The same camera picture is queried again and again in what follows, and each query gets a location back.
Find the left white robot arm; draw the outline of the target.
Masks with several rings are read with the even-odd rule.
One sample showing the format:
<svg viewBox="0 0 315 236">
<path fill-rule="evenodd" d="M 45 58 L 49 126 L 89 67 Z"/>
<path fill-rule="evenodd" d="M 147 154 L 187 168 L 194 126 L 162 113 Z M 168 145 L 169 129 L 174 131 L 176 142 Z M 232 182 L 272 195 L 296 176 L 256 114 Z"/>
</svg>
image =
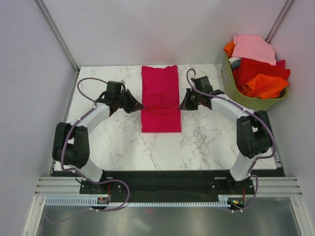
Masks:
<svg viewBox="0 0 315 236">
<path fill-rule="evenodd" d="M 56 126 L 52 158 L 59 162 L 64 172 L 82 177 L 80 194 L 110 193 L 112 183 L 126 186 L 121 180 L 107 179 L 106 172 L 90 157 L 89 135 L 118 109 L 127 114 L 140 111 L 144 106 L 125 87 L 124 82 L 106 82 L 106 90 L 97 99 L 84 97 L 92 106 L 72 122 L 60 122 Z"/>
</svg>

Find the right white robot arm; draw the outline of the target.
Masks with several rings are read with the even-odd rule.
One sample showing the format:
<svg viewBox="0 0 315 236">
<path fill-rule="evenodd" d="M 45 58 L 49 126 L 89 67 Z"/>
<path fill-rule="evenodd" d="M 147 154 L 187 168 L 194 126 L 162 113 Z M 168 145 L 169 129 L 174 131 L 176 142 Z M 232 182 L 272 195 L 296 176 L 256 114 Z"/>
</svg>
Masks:
<svg viewBox="0 0 315 236">
<path fill-rule="evenodd" d="M 180 110 L 196 111 L 200 105 L 215 111 L 236 125 L 236 143 L 239 150 L 229 170 L 223 188 L 238 193 L 250 180 L 250 173 L 258 159 L 275 144 L 269 117 L 264 110 L 252 111 L 231 100 L 223 91 L 214 90 L 207 76 L 189 78 Z"/>
</svg>

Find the magenta t shirt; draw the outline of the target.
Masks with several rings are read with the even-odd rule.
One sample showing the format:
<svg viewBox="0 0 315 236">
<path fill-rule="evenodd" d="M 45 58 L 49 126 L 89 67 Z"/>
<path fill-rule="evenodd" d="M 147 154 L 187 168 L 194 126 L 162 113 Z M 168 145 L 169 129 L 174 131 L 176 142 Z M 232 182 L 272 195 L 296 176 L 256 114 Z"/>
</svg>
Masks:
<svg viewBox="0 0 315 236">
<path fill-rule="evenodd" d="M 180 133 L 179 75 L 177 65 L 142 66 L 141 124 L 143 133 Z"/>
</svg>

